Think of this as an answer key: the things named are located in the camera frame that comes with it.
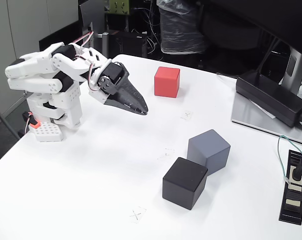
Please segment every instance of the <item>green cable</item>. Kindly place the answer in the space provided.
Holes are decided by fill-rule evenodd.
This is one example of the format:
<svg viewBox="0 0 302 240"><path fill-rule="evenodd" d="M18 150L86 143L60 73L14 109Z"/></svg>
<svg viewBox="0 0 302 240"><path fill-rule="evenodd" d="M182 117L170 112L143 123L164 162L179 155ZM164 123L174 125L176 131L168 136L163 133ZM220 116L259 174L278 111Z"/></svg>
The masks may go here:
<svg viewBox="0 0 302 240"><path fill-rule="evenodd" d="M292 146L295 147L301 154L302 154L302 151L300 150L300 148L298 148L296 145L294 145L294 143L293 143L289 138L287 138L287 137L284 136L284 135L281 135L281 136L279 137L279 139L277 140L277 155L278 155L279 160L280 160L280 163L281 163L282 172L283 172L283 177L284 177L284 180L285 180L288 184L290 184L289 179L287 178L287 175L286 175L286 172L285 172L285 167L283 166L283 163L282 163L282 160L281 160L281 157L280 157L280 153L279 153L279 143L280 143L280 139L281 139L281 138L284 138L284 139L288 140L288 142L291 143Z"/></svg>

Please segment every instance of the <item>gray wall panel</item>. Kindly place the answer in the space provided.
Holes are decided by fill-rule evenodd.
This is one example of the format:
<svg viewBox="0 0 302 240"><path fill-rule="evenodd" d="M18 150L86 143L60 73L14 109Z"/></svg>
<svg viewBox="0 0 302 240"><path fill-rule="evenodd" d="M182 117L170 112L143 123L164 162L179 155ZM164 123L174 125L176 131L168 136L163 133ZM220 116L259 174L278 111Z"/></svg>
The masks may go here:
<svg viewBox="0 0 302 240"><path fill-rule="evenodd" d="M0 112L8 110L20 97L22 91L11 90L8 86L5 68L16 60L10 32L7 2L0 0Z"/></svg>
<svg viewBox="0 0 302 240"><path fill-rule="evenodd" d="M50 34L47 1L7 0L7 3L16 56L38 52L39 40Z"/></svg>
<svg viewBox="0 0 302 240"><path fill-rule="evenodd" d="M50 31L54 33L74 22L78 16L78 0L47 0Z"/></svg>

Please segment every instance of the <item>monitor stand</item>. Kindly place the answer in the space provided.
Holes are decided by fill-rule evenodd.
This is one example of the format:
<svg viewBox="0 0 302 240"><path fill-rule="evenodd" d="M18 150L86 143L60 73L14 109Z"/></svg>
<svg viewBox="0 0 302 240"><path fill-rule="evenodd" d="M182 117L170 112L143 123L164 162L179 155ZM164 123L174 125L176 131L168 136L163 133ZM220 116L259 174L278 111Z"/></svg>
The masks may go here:
<svg viewBox="0 0 302 240"><path fill-rule="evenodd" d="M282 86L297 94L302 81L302 54L292 49ZM302 144L302 123L289 127L277 118L272 118L239 93L235 93L232 122L242 124L273 135L285 135Z"/></svg>

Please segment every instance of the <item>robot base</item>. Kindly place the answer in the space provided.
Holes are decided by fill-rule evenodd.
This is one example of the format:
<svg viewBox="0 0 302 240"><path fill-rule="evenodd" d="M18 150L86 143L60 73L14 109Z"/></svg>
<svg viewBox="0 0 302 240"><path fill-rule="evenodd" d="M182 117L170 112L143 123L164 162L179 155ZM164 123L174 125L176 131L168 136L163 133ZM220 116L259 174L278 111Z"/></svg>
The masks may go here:
<svg viewBox="0 0 302 240"><path fill-rule="evenodd" d="M38 128L29 125L29 130L34 133L39 142L60 142L63 140L59 126L52 122L41 122L41 126Z"/></svg>

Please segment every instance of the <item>cube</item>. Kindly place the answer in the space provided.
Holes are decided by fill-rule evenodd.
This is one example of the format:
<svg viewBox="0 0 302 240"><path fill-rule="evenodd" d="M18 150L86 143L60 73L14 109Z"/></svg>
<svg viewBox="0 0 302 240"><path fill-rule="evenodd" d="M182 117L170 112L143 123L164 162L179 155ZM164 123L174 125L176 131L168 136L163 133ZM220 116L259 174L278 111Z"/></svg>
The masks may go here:
<svg viewBox="0 0 302 240"><path fill-rule="evenodd" d="M227 164L230 144L213 129L189 139L187 159L208 169L207 175Z"/></svg>
<svg viewBox="0 0 302 240"><path fill-rule="evenodd" d="M191 210L206 185L208 169L179 157L163 177L162 197Z"/></svg>
<svg viewBox="0 0 302 240"><path fill-rule="evenodd" d="M160 66L154 76L154 95L176 98L180 87L180 69Z"/></svg>

